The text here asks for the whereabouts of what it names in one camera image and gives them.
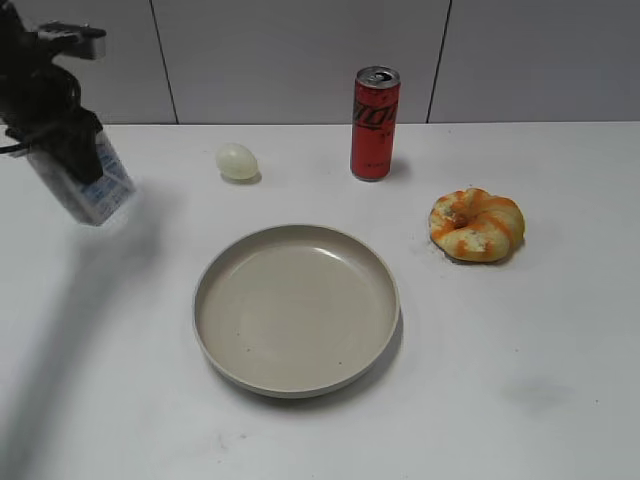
donut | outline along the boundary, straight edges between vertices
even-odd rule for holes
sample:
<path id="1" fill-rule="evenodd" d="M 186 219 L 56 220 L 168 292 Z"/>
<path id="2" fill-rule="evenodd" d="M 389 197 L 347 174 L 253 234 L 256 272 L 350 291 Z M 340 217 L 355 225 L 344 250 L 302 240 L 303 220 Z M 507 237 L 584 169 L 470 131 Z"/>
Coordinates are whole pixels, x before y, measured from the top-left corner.
<path id="1" fill-rule="evenodd" d="M 429 214 L 431 238 L 449 256 L 495 262 L 524 239 L 524 217 L 509 198 L 468 188 L 440 197 Z"/>

soda can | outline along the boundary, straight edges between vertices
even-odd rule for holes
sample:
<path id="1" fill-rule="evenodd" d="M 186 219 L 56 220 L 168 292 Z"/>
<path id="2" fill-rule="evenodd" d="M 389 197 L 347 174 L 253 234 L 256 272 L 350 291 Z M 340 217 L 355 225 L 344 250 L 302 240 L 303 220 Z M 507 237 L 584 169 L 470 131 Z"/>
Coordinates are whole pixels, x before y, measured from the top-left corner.
<path id="1" fill-rule="evenodd" d="M 392 68 L 367 67 L 356 75 L 351 172 L 360 180 L 381 180 L 391 169 L 399 94 L 400 74 Z"/>

plate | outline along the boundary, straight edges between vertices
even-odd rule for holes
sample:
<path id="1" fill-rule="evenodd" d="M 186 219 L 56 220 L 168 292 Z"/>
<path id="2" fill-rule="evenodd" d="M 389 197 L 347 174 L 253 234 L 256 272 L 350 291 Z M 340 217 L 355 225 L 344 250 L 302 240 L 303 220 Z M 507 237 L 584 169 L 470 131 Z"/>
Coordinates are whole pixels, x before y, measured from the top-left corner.
<path id="1" fill-rule="evenodd" d="M 356 380 L 398 324 L 393 276 L 337 230 L 285 225 L 231 245 L 194 302 L 200 346 L 225 377 L 279 398 L 322 395 Z"/>

white egg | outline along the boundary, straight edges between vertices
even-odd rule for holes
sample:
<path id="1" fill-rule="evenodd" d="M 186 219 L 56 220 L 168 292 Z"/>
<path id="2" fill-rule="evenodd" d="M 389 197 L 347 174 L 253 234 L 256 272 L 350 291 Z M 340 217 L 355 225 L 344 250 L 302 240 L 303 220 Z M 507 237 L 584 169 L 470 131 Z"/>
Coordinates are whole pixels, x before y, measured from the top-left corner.
<path id="1" fill-rule="evenodd" d="M 220 173 L 232 180 L 249 180 L 258 174 L 258 161 L 253 153 L 238 143 L 227 143 L 216 153 Z"/>

can lid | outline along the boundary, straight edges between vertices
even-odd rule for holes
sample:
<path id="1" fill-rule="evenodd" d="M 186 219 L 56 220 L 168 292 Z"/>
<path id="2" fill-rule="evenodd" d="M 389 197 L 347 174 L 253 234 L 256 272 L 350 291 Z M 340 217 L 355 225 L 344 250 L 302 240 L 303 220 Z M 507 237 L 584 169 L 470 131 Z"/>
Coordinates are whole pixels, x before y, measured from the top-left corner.
<path id="1" fill-rule="evenodd" d="M 393 68 L 374 65 L 358 71 L 356 81 L 369 88 L 391 88 L 400 84 L 400 74 Z"/>

